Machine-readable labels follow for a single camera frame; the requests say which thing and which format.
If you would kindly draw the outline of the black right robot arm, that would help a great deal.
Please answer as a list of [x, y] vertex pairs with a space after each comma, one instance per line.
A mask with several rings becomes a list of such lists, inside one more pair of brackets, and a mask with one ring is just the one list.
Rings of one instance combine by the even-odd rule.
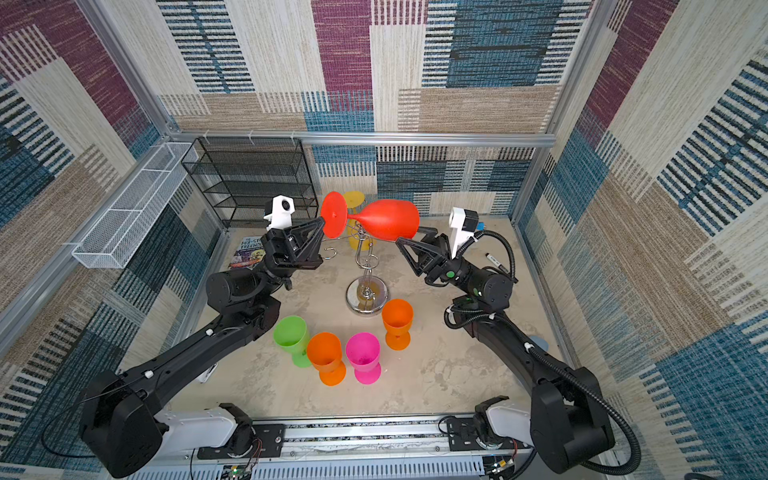
[[[512, 247], [501, 234], [480, 230], [453, 251], [448, 238], [427, 228], [421, 240], [396, 241], [413, 272], [434, 287], [461, 290], [443, 314], [445, 325], [487, 346], [518, 377], [531, 399], [527, 444], [561, 474], [577, 465], [611, 476], [641, 464], [640, 442], [627, 420], [602, 396], [596, 376], [573, 369], [535, 344], [506, 314], [517, 281]], [[497, 240], [509, 267], [480, 268], [465, 257], [484, 237]]]

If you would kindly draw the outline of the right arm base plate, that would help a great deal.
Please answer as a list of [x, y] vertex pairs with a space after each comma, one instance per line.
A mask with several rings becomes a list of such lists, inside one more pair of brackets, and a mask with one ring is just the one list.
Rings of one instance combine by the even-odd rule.
[[437, 427], [447, 437], [451, 452], [476, 450], [513, 451], [515, 449], [515, 443], [509, 438], [489, 442], [481, 440], [471, 417], [444, 416], [438, 421]]

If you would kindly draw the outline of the pink plastic wine glass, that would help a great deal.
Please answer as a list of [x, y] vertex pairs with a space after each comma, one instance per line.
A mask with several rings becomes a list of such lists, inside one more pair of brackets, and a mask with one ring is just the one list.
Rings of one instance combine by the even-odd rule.
[[380, 354], [380, 342], [371, 333], [358, 333], [349, 339], [346, 344], [346, 355], [359, 383], [371, 385], [379, 380], [382, 372]]

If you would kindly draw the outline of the orange wine glass front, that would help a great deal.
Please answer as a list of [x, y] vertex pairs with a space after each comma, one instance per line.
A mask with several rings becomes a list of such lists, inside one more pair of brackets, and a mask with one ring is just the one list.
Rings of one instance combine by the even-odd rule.
[[385, 342], [395, 351], [405, 350], [410, 344], [410, 328], [414, 318], [412, 305], [403, 299], [392, 299], [382, 311], [386, 330]]

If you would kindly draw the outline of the orange wine glass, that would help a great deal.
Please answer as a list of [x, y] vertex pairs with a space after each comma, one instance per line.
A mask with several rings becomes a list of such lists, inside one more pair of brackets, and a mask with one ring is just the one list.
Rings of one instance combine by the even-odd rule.
[[382, 311], [386, 330], [385, 342], [395, 351], [405, 350], [410, 344], [410, 328], [414, 318], [412, 305], [403, 299], [392, 299]]
[[340, 339], [329, 332], [315, 335], [307, 346], [307, 357], [327, 386], [340, 384], [346, 376], [346, 365]]

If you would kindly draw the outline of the red plastic wine glass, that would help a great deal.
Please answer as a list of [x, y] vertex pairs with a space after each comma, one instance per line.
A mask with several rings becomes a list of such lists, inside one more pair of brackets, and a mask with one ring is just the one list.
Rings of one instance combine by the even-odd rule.
[[325, 222], [324, 235], [331, 239], [342, 236], [349, 220], [358, 222], [374, 238], [385, 241], [396, 241], [400, 237], [412, 239], [420, 226], [419, 211], [409, 201], [377, 200], [359, 214], [349, 214], [346, 201], [338, 192], [325, 196], [320, 216]]

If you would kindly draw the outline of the green plastic wine glass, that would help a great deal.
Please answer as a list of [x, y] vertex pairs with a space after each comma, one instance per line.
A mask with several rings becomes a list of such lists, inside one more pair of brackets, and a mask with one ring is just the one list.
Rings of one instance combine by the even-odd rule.
[[302, 317], [288, 316], [281, 319], [274, 327], [273, 340], [279, 348], [291, 356], [296, 367], [309, 368], [311, 366], [306, 353], [310, 332]]

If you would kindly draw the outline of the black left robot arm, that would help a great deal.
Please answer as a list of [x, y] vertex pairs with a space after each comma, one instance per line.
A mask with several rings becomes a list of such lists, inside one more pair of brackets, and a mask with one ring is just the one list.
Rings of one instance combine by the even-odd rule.
[[297, 270], [323, 263], [321, 218], [262, 237], [266, 254], [254, 268], [215, 273], [206, 282], [217, 317], [159, 356], [121, 374], [104, 371], [84, 391], [79, 436], [111, 476], [136, 473], [160, 451], [171, 427], [157, 414], [183, 388], [230, 353], [266, 334], [278, 321], [274, 296]]

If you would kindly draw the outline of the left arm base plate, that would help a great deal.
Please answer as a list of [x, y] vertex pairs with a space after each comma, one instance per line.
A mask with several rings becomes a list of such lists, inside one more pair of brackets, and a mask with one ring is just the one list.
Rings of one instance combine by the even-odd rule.
[[277, 458], [281, 455], [285, 424], [251, 424], [237, 427], [222, 447], [203, 447], [197, 460]]

